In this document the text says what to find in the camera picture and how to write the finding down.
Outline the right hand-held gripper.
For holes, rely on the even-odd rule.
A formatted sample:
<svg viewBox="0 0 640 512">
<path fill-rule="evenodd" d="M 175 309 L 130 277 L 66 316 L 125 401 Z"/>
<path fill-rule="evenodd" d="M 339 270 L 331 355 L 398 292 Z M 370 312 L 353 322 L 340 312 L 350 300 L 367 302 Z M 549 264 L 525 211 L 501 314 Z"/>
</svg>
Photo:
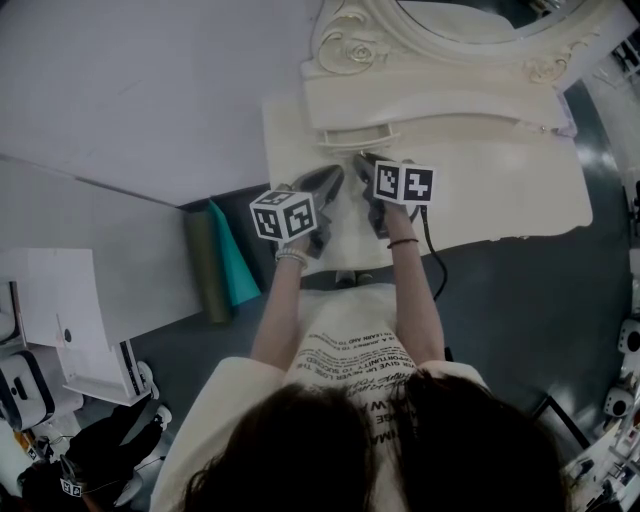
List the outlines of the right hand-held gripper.
<svg viewBox="0 0 640 512">
<path fill-rule="evenodd" d="M 414 222 L 432 202 L 435 170 L 428 166 L 360 152 L 353 157 L 353 168 L 365 185 L 363 197 L 368 198 L 368 219 L 376 236 L 388 235 L 384 220 L 386 203 L 404 205 Z"/>
</svg>

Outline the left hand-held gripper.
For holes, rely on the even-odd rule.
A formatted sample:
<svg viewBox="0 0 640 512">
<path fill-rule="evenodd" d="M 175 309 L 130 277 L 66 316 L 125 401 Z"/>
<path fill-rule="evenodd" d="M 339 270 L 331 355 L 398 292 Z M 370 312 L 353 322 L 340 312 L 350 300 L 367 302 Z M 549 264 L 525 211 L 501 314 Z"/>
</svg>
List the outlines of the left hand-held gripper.
<svg viewBox="0 0 640 512">
<path fill-rule="evenodd" d="M 344 177 L 342 166 L 328 165 L 260 195 L 249 205 L 257 236 L 281 244 L 308 236 L 309 256 L 320 258 L 331 237 L 323 210 L 335 200 Z"/>
</svg>

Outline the small cream drawer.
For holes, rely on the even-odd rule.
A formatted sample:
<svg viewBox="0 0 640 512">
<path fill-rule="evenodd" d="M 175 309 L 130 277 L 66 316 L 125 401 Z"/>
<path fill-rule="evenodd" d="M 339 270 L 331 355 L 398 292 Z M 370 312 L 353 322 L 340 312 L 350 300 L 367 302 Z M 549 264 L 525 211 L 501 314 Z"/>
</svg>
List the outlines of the small cream drawer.
<svg viewBox="0 0 640 512">
<path fill-rule="evenodd" d="M 333 153 L 373 151 L 392 146 L 401 133 L 392 124 L 351 130 L 324 130 L 318 134 L 317 146 Z"/>
</svg>

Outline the cream ornate dressing table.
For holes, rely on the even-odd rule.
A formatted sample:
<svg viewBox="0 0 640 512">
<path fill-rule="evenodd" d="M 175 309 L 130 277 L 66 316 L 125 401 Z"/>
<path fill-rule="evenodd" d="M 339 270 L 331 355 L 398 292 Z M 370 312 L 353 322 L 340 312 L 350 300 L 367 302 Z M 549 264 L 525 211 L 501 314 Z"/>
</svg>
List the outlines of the cream ornate dressing table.
<svg viewBox="0 0 640 512">
<path fill-rule="evenodd" d="M 364 184 L 353 157 L 317 146 L 301 93 L 266 101 L 264 143 L 273 185 L 288 184 L 312 170 L 338 164 L 345 180 L 329 208 L 331 238 L 310 273 L 366 270 L 391 257 L 367 219 Z M 430 234 L 422 252 L 510 237 L 556 236 L 592 220 L 585 178 L 573 139 L 488 116 L 436 116 L 397 123 L 400 138 L 367 151 L 435 170 L 428 208 Z"/>
</svg>

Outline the person's left forearm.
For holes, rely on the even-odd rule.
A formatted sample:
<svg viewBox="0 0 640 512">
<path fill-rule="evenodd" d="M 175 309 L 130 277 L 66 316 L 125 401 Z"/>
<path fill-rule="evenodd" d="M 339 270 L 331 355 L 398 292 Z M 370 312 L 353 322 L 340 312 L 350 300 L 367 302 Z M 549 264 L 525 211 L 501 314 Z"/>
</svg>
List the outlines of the person's left forearm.
<svg viewBox="0 0 640 512">
<path fill-rule="evenodd" d="M 299 258 L 282 257 L 277 261 L 268 300 L 250 352 L 251 359 L 283 371 L 289 369 L 297 352 L 303 268 Z"/>
</svg>

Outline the person's right forearm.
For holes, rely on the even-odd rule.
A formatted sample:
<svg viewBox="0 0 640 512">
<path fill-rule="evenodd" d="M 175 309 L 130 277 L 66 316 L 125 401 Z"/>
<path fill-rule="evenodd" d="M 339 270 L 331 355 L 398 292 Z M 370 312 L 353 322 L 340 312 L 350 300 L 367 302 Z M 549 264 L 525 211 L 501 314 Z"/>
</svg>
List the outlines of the person's right forearm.
<svg viewBox="0 0 640 512">
<path fill-rule="evenodd" d="M 445 360 L 444 333 L 439 312 L 417 244 L 391 251 L 396 289 L 396 335 L 419 366 Z"/>
</svg>

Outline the person's right hand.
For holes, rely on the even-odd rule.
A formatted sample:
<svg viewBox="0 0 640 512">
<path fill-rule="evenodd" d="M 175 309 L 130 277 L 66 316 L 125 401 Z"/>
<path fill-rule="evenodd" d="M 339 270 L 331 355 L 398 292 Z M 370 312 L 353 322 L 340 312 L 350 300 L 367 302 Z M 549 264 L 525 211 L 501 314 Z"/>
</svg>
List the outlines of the person's right hand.
<svg viewBox="0 0 640 512">
<path fill-rule="evenodd" d="M 404 205 L 385 204 L 385 224 L 391 244 L 412 241 L 416 239 L 407 208 Z"/>
</svg>

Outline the cream carved oval mirror stand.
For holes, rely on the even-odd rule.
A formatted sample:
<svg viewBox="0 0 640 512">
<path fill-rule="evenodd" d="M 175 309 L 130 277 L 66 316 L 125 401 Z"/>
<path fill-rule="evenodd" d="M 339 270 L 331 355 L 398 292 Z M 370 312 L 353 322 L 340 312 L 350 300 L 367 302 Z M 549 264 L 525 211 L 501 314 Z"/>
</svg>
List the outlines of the cream carved oval mirror stand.
<svg viewBox="0 0 640 512">
<path fill-rule="evenodd" d="M 554 131 L 558 85 L 615 0 L 567 0 L 515 29 L 454 4 L 324 0 L 301 67 L 311 127 L 351 130 L 436 116 L 488 116 Z"/>
</svg>

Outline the teal sheet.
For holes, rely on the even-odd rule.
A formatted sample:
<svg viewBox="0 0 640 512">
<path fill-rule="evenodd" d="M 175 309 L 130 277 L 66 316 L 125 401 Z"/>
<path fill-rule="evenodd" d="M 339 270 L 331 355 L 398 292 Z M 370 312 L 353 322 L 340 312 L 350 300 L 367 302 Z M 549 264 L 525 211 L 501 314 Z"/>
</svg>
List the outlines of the teal sheet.
<svg viewBox="0 0 640 512">
<path fill-rule="evenodd" d="M 230 305 L 239 306 L 261 295 L 261 291 L 235 241 L 227 218 L 220 207 L 209 201 L 217 253 L 222 259 L 224 283 Z"/>
</svg>

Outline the person's cream printed shirt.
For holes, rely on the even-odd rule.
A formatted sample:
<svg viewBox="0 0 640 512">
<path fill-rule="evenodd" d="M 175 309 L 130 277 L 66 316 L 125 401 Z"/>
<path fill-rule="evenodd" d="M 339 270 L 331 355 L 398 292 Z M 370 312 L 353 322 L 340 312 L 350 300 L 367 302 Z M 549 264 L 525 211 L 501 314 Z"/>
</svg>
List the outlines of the person's cream printed shirt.
<svg viewBox="0 0 640 512">
<path fill-rule="evenodd" d="M 224 451 L 251 407 L 287 384 L 347 391 L 372 423 L 380 467 L 374 511 L 409 512 L 391 450 L 396 430 L 388 399 L 416 366 L 396 337 L 394 286 L 304 290 L 299 318 L 300 342 L 287 370 L 240 357 L 217 365 L 172 443 L 150 512 L 178 512 L 188 478 Z"/>
</svg>

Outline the olive green rolled mat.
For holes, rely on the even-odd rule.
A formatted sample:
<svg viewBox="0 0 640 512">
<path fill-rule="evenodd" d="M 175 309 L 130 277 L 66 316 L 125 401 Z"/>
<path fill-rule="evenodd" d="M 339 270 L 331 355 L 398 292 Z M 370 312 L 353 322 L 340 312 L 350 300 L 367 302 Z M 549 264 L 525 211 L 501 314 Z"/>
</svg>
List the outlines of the olive green rolled mat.
<svg viewBox="0 0 640 512">
<path fill-rule="evenodd" d="M 188 212 L 184 228 L 202 309 L 211 324 L 228 324 L 232 306 L 213 216 L 208 210 Z"/>
</svg>

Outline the lavender plastic packet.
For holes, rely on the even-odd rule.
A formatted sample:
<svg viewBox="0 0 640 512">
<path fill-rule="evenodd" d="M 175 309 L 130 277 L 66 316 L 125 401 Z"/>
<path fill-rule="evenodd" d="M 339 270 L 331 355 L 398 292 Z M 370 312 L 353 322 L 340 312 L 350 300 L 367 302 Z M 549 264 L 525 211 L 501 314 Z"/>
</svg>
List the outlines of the lavender plastic packet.
<svg viewBox="0 0 640 512">
<path fill-rule="evenodd" d="M 558 136 L 574 139 L 578 134 L 578 128 L 575 123 L 571 108 L 566 100 L 565 95 L 562 92 L 558 92 L 557 97 L 566 118 L 566 125 L 560 128 L 555 128 L 554 133 Z"/>
</svg>

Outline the white shelf board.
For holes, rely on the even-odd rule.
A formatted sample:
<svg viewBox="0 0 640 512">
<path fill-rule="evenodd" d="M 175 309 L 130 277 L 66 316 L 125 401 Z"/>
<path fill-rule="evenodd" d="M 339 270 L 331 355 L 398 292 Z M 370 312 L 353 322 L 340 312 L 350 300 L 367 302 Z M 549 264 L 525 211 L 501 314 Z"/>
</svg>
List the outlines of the white shelf board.
<svg viewBox="0 0 640 512">
<path fill-rule="evenodd" d="M 151 394 L 129 340 L 108 351 L 58 348 L 57 354 L 68 390 L 128 407 Z"/>
</svg>

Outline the row of white devices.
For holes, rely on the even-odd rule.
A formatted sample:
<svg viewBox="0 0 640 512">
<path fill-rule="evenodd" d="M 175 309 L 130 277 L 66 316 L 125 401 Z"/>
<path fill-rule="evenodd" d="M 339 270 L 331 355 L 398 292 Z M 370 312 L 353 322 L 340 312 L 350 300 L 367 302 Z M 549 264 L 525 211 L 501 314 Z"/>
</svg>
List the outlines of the row of white devices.
<svg viewBox="0 0 640 512">
<path fill-rule="evenodd" d="M 629 318 L 622 322 L 616 346 L 623 355 L 622 366 L 618 380 L 606 395 L 603 410 L 621 421 L 616 434 L 620 440 L 633 428 L 640 408 L 640 320 Z"/>
</svg>

